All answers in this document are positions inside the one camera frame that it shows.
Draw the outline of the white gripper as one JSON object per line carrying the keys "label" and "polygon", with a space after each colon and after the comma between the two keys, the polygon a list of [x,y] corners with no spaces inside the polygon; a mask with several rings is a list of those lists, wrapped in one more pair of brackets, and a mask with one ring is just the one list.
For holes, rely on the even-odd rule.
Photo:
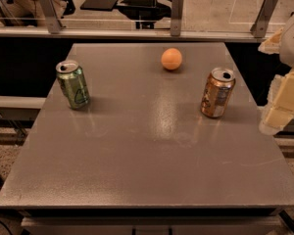
{"label": "white gripper", "polygon": [[[283,64],[294,68],[294,14],[284,26],[258,47],[262,53],[279,53]],[[294,118],[294,69],[285,76],[276,75],[269,88],[268,103],[262,110],[259,129],[275,135]]]}

